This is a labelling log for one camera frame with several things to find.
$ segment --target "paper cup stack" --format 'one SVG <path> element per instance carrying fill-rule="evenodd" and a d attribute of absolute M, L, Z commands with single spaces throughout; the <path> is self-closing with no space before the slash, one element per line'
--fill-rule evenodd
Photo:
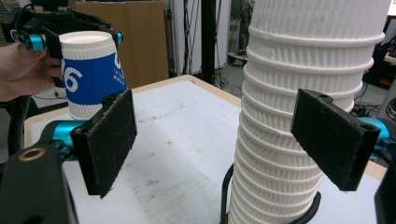
<path fill-rule="evenodd" d="M 322 172 L 290 133 L 298 89 L 350 111 L 388 8 L 389 0 L 256 1 L 229 223 L 289 223 L 310 207 Z"/>

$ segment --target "ribbed paper cup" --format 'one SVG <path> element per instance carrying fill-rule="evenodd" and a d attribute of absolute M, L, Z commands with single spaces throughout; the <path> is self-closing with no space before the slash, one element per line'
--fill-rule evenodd
<path fill-rule="evenodd" d="M 356 88 L 361 82 L 364 70 L 369 69 L 374 62 L 371 59 L 366 64 L 354 67 L 320 68 L 269 61 L 251 53 L 249 49 L 247 55 L 249 62 L 245 66 L 245 73 L 248 72 L 263 83 L 276 87 L 286 86 L 284 89 L 288 90 L 297 91 L 302 88 L 327 93 L 350 91 Z"/>
<path fill-rule="evenodd" d="M 248 223 L 248 221 L 244 220 L 243 216 L 241 215 L 241 211 L 238 210 L 238 208 L 235 209 L 235 207 L 238 207 L 238 205 L 235 205 L 234 198 L 232 197 L 230 200 L 229 223 L 234 223 L 234 224 Z"/>
<path fill-rule="evenodd" d="M 229 214 L 228 214 L 228 217 L 227 217 L 228 224 L 238 224 L 238 223 L 242 223 L 241 221 L 237 221 L 234 215 L 235 215 L 235 213 L 232 213 L 232 214 L 229 213 Z"/>
<path fill-rule="evenodd" d="M 239 123 L 246 127 L 256 138 L 264 140 L 271 146 L 305 152 L 292 133 L 266 126 L 251 117 L 245 110 L 242 110 L 239 115 Z"/>
<path fill-rule="evenodd" d="M 260 198 L 257 198 L 254 194 L 248 190 L 243 190 L 238 185 L 237 181 L 233 182 L 233 193 L 235 199 L 241 203 L 247 212 L 258 220 L 274 222 L 273 220 L 267 219 L 268 217 L 279 218 L 279 217 L 295 217 L 295 214 L 301 214 L 305 212 L 312 204 L 312 200 L 305 200 L 304 202 L 297 204 L 277 204 L 270 203 Z"/>
<path fill-rule="evenodd" d="M 247 48 L 267 60 L 309 67 L 350 67 L 371 60 L 374 44 L 352 48 L 308 47 L 277 43 L 250 34 Z"/>
<path fill-rule="evenodd" d="M 274 35 L 356 40 L 382 34 L 388 9 L 389 0 L 256 1 L 250 26 Z"/>
<path fill-rule="evenodd" d="M 255 217 L 254 215 L 257 215 L 257 212 L 253 208 L 246 206 L 242 199 L 238 198 L 238 195 L 232 198 L 231 204 L 234 209 L 230 213 L 232 216 L 236 217 L 237 223 L 289 223 L 298 217 L 276 215 Z"/>
<path fill-rule="evenodd" d="M 363 70 L 360 69 L 340 75 L 305 73 L 271 67 L 254 59 L 250 59 L 243 70 L 257 80 L 279 88 L 288 90 L 301 88 L 326 92 L 354 89 L 359 85 L 363 76 Z"/>
<path fill-rule="evenodd" d="M 239 150 L 244 150 L 243 147 L 237 146 Z M 265 171 L 259 171 L 251 164 L 246 165 L 242 161 L 238 163 L 238 168 L 242 169 L 250 179 L 256 181 L 256 183 L 263 188 L 275 190 L 284 193 L 296 193 L 312 189 L 322 177 L 322 173 L 318 173 L 310 178 L 304 180 L 289 180 L 271 176 L 265 173 Z"/>
<path fill-rule="evenodd" d="M 254 28 L 253 26 L 248 27 L 248 31 L 251 35 L 254 35 L 262 40 L 268 40 L 276 43 L 282 43 L 293 46 L 304 46 L 304 47 L 319 47 L 319 48 L 356 48 L 364 46 L 372 46 L 375 43 L 381 42 L 385 35 L 378 33 L 372 37 L 356 37 L 356 38 L 320 38 L 320 37 L 299 37 L 296 35 L 277 35 L 271 32 L 265 32 Z"/>
<path fill-rule="evenodd" d="M 290 150 L 276 147 L 266 143 L 266 139 L 257 138 L 250 130 L 240 123 L 238 128 L 237 145 L 241 148 L 248 148 L 261 158 L 272 161 L 279 165 L 290 167 L 305 167 L 316 165 L 305 151 Z"/>
<path fill-rule="evenodd" d="M 262 106 L 269 107 L 267 110 L 280 110 L 287 113 L 293 113 L 297 100 L 298 91 L 282 89 L 260 82 L 249 73 L 245 74 L 245 82 L 242 85 L 242 93 L 247 99 L 256 101 Z M 348 110 L 354 104 L 354 97 L 361 90 L 362 82 L 350 91 L 333 92 L 327 94 L 333 98 L 332 103 L 338 107 Z"/>
<path fill-rule="evenodd" d="M 234 170 L 235 179 L 233 181 L 239 181 L 239 185 L 244 186 L 244 189 L 247 189 L 252 194 L 270 203 L 299 204 L 307 200 L 312 200 L 320 185 L 320 179 L 317 179 L 315 186 L 308 190 L 287 193 L 268 189 L 257 183 L 259 179 L 252 179 L 249 177 L 249 172 L 247 172 L 249 170 L 246 170 L 245 167 L 240 167 L 241 162 L 248 166 L 247 162 L 240 155 L 235 154 L 234 165 L 237 169 Z"/>
<path fill-rule="evenodd" d="M 239 160 L 246 164 L 245 168 L 247 168 L 247 170 L 249 168 L 255 169 L 264 175 L 269 175 L 278 179 L 305 181 L 322 173 L 317 165 L 305 167 L 284 166 L 258 156 L 249 148 L 239 147 L 236 151 L 235 157 L 240 157 Z"/>
<path fill-rule="evenodd" d="M 241 107 L 242 110 L 258 122 L 283 132 L 290 132 L 291 122 L 293 119 L 293 115 L 291 113 L 267 109 L 264 106 L 261 107 L 256 101 L 251 99 L 247 100 L 245 95 L 242 96 Z"/>
<path fill-rule="evenodd" d="M 90 119 L 110 94 L 126 91 L 116 45 L 111 34 L 97 31 L 59 36 L 62 73 L 74 119 Z"/>

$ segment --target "white table surface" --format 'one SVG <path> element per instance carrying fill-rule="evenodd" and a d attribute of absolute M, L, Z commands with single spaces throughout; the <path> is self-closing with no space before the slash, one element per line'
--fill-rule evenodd
<path fill-rule="evenodd" d="M 233 163 L 240 108 L 189 82 L 134 94 L 138 135 L 113 189 L 87 194 L 76 161 L 64 163 L 78 219 L 85 223 L 219 223 L 222 180 Z M 32 125 L 35 142 L 47 123 Z M 324 176 L 310 223 L 376 223 L 379 181 L 364 175 L 357 192 Z"/>

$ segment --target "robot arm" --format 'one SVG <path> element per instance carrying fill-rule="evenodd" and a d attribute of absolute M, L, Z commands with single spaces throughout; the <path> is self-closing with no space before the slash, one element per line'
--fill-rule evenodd
<path fill-rule="evenodd" d="M 34 0 L 15 8 L 1 22 L 6 41 L 22 42 L 30 50 L 45 49 L 59 59 L 63 57 L 59 35 L 66 33 L 104 31 L 116 46 L 122 42 L 122 34 L 108 23 L 66 6 L 64 0 Z M 52 122 L 36 144 L 23 150 L 16 147 L 0 181 L 0 223 L 78 223 L 62 170 L 64 159 L 74 155 L 88 193 L 106 196 L 137 130 L 130 90 L 107 96 L 102 104 L 91 119 Z"/>
<path fill-rule="evenodd" d="M 66 9 L 68 1 L 35 0 L 14 8 L 1 22 L 7 42 L 22 42 L 31 50 L 46 49 L 52 58 L 62 59 L 59 35 L 78 31 L 110 33 L 116 46 L 123 41 L 121 32 L 98 17 Z"/>

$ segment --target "blue paper cup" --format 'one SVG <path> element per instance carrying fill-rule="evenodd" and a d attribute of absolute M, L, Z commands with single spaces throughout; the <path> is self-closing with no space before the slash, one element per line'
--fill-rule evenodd
<path fill-rule="evenodd" d="M 90 119 L 110 94 L 127 85 L 111 34 L 84 31 L 60 35 L 64 85 L 73 119 Z"/>

